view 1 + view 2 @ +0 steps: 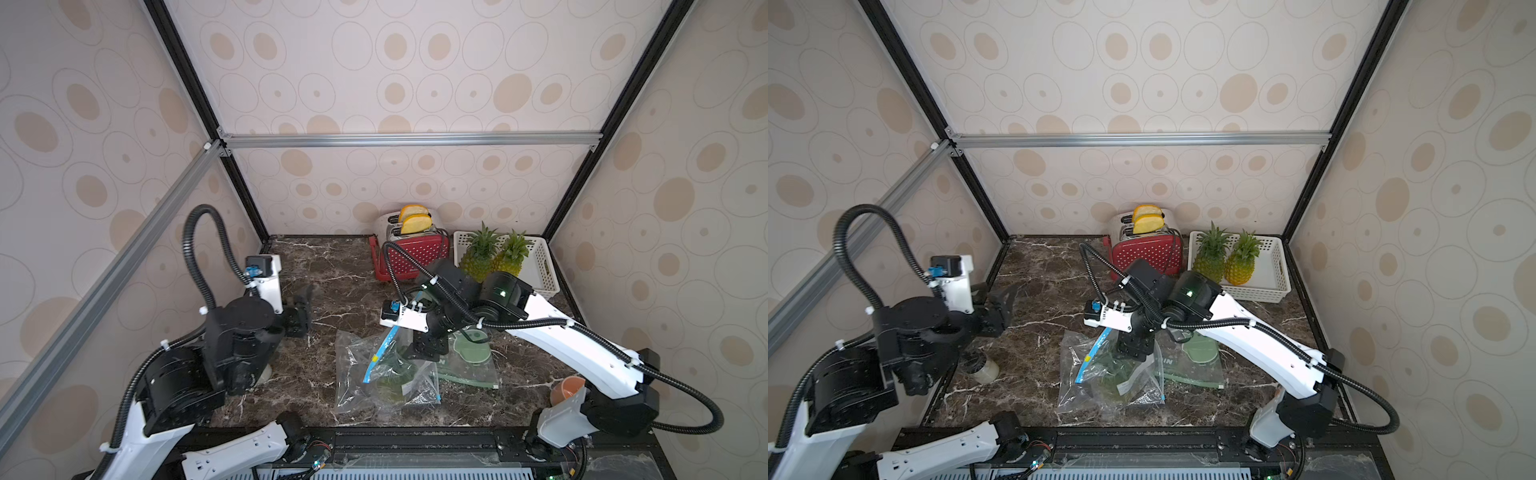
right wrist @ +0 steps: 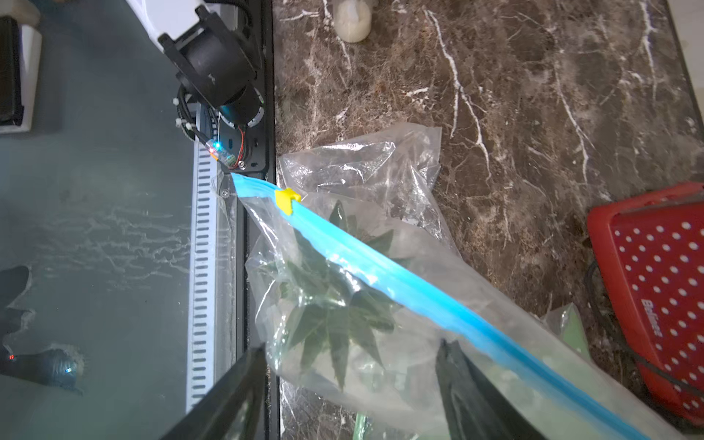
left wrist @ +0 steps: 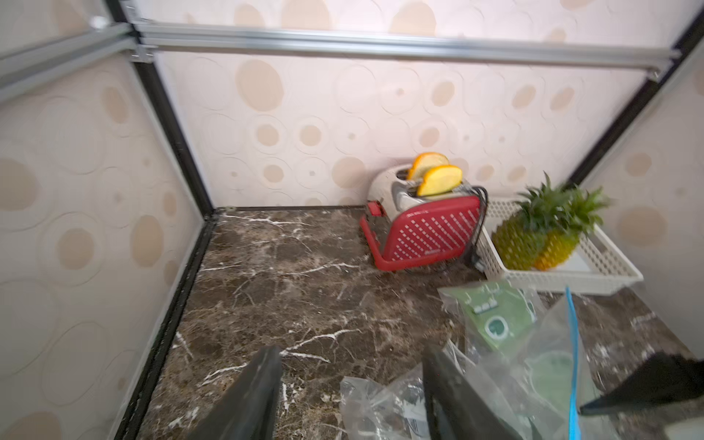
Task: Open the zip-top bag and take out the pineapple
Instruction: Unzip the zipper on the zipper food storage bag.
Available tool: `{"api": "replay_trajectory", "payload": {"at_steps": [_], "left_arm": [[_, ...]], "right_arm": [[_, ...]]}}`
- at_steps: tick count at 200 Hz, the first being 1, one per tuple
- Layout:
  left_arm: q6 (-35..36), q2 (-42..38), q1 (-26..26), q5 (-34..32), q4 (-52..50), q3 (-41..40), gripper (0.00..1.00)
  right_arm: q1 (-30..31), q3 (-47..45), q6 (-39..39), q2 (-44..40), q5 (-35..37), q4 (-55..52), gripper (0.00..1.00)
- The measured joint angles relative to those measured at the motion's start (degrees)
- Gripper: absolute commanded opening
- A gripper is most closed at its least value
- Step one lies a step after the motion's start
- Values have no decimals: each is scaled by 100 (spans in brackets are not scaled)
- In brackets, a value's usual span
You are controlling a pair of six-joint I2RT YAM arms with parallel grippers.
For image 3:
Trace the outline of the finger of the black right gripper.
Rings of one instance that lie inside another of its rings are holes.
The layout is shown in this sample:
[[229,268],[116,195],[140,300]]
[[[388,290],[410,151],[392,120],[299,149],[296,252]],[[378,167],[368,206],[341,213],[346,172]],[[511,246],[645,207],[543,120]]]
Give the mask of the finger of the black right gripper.
[[614,390],[579,408],[580,415],[649,410],[703,395],[703,360],[656,352]]

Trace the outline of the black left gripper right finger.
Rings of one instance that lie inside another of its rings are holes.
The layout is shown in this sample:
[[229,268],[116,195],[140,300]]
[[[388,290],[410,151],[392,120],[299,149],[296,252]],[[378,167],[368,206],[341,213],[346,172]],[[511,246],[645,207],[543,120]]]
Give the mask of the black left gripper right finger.
[[425,347],[422,367],[426,419],[432,440],[521,437],[484,403],[440,348]]

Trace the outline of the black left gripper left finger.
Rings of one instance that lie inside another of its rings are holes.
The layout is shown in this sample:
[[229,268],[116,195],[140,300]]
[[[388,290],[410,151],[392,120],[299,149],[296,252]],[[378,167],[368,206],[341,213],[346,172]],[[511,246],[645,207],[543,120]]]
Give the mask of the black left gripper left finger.
[[282,388],[282,356],[277,346],[256,353],[190,439],[273,439]]

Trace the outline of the clear bag blue zipper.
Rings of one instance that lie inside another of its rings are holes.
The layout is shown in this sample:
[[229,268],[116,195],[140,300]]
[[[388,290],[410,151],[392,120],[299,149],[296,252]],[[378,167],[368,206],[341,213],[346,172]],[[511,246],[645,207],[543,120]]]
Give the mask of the clear bag blue zipper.
[[606,416],[579,407],[600,396],[567,291],[503,352],[473,368],[478,394],[511,439],[617,439]]

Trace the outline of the green printed zip-top bag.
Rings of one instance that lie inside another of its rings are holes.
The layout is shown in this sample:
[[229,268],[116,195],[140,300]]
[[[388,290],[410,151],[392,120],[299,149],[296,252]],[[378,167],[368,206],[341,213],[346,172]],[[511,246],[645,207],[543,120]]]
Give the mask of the green printed zip-top bag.
[[475,360],[509,349],[546,313],[535,289],[507,280],[441,287],[437,292],[443,309],[465,329],[465,353]]

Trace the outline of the pineapple from green bag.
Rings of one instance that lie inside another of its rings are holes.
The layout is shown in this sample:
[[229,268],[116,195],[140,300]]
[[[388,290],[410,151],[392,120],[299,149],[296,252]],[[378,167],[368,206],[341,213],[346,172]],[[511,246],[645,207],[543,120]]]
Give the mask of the pineapple from green bag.
[[545,174],[539,186],[519,192],[518,209],[492,233],[491,240],[503,265],[513,271],[530,271],[547,246],[548,235],[562,229],[573,191],[553,187]]

